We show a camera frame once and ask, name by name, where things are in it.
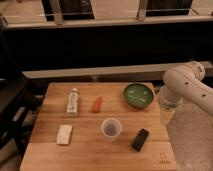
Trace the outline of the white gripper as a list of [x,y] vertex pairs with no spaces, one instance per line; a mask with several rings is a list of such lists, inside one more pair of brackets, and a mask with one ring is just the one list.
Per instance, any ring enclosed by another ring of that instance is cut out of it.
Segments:
[[175,113],[175,109],[182,104],[183,99],[166,86],[160,88],[157,99],[161,110],[161,123],[167,125]]

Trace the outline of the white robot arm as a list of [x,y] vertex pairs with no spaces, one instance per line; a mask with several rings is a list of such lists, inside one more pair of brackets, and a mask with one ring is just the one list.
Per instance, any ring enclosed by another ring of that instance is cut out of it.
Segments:
[[202,82],[205,75],[204,66],[196,61],[172,67],[163,74],[164,85],[157,93],[163,125],[169,123],[184,99],[213,116],[213,88]]

